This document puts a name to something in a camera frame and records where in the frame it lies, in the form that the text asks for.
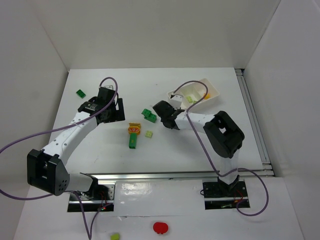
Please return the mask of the tall green number lego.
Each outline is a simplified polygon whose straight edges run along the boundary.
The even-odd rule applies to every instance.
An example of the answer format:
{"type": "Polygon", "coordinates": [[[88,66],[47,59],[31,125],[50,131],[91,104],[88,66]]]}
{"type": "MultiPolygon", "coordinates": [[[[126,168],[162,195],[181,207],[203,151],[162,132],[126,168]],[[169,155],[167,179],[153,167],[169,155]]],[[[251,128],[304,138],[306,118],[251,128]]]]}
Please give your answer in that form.
{"type": "Polygon", "coordinates": [[[137,147],[137,138],[138,138],[137,133],[131,133],[130,134],[129,143],[128,143],[128,147],[130,149],[136,149],[136,147],[137,147]]]}

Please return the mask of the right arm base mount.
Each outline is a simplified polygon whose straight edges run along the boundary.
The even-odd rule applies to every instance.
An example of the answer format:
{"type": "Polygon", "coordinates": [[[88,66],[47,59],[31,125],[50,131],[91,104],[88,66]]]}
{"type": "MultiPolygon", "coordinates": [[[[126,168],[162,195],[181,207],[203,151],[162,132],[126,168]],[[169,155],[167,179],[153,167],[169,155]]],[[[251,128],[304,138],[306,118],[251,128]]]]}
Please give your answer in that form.
{"type": "Polygon", "coordinates": [[[239,181],[229,193],[223,193],[218,182],[203,182],[200,194],[204,197],[206,210],[222,210],[250,208],[247,187],[244,181],[239,181]]]}

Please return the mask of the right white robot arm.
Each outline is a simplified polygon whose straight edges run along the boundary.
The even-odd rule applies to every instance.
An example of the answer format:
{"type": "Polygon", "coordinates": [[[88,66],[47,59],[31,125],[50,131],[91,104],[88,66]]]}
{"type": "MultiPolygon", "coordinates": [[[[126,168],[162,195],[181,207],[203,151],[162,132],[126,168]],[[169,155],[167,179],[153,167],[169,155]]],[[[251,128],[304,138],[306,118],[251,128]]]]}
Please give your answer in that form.
{"type": "Polygon", "coordinates": [[[232,118],[225,112],[216,114],[192,113],[188,110],[174,109],[161,100],[153,106],[162,124],[168,129],[192,130],[197,139],[204,133],[215,153],[220,157],[220,169],[209,162],[218,175],[218,186],[224,193],[231,192],[239,181],[238,159],[245,135],[232,118]]]}

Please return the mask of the yellow flower printed lego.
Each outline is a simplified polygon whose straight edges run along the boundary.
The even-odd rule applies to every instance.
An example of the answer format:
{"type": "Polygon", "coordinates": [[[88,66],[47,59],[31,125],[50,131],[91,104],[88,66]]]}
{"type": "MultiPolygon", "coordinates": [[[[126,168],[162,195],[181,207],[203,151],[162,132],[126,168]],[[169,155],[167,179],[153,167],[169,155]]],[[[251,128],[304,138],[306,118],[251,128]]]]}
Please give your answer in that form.
{"type": "Polygon", "coordinates": [[[127,130],[128,130],[129,134],[139,135],[141,132],[141,124],[135,123],[135,122],[130,122],[127,130]]]}

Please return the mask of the orange small lego brick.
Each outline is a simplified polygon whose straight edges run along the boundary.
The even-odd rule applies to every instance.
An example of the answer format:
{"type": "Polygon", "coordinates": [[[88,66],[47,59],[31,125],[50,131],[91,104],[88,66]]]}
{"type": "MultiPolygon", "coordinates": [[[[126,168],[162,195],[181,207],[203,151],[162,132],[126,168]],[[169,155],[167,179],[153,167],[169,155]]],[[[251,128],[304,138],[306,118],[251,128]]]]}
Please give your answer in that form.
{"type": "Polygon", "coordinates": [[[208,100],[208,99],[210,99],[211,98],[211,94],[210,93],[204,93],[203,94],[203,99],[204,100],[208,100]]]}

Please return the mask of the light green lego brick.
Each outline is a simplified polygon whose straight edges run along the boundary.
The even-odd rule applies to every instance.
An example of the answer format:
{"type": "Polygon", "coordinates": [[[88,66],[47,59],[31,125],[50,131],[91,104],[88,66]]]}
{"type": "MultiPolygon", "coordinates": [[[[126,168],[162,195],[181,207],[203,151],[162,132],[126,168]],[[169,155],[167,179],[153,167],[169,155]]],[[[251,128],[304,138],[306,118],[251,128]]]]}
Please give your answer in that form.
{"type": "Polygon", "coordinates": [[[147,130],[146,133],[145,133],[145,137],[151,138],[152,136],[153,136],[153,132],[150,131],[150,130],[147,130]]]}
{"type": "Polygon", "coordinates": [[[185,98],[186,98],[187,102],[190,104],[193,104],[194,102],[196,102],[190,95],[186,96],[185,98]]]}

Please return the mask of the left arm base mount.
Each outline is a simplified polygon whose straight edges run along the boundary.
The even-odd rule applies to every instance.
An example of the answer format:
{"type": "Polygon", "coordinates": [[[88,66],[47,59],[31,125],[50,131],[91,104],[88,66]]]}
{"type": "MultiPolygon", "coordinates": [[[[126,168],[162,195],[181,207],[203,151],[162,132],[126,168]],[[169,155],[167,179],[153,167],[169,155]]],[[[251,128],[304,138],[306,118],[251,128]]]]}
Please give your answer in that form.
{"type": "MultiPolygon", "coordinates": [[[[102,207],[102,212],[114,211],[114,197],[116,190],[116,183],[112,181],[101,182],[101,185],[105,186],[107,190],[101,190],[97,196],[89,197],[83,192],[77,192],[78,197],[81,199],[84,212],[97,212],[102,207]]],[[[77,197],[73,194],[69,194],[68,200],[68,213],[80,213],[81,206],[77,197]]]]}

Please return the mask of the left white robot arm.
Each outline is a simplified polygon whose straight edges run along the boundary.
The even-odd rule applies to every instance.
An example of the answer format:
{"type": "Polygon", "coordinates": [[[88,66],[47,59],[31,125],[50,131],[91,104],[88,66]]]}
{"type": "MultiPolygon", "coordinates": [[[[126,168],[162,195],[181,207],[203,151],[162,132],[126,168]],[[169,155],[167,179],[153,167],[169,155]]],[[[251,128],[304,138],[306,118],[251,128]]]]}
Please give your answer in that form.
{"type": "Polygon", "coordinates": [[[64,192],[82,192],[95,198],[108,189],[86,173],[70,174],[66,164],[85,137],[99,124],[125,120],[122,98],[115,90],[100,87],[98,95],[84,102],[68,128],[41,150],[27,155],[27,182],[47,193],[59,196],[64,192]]]}

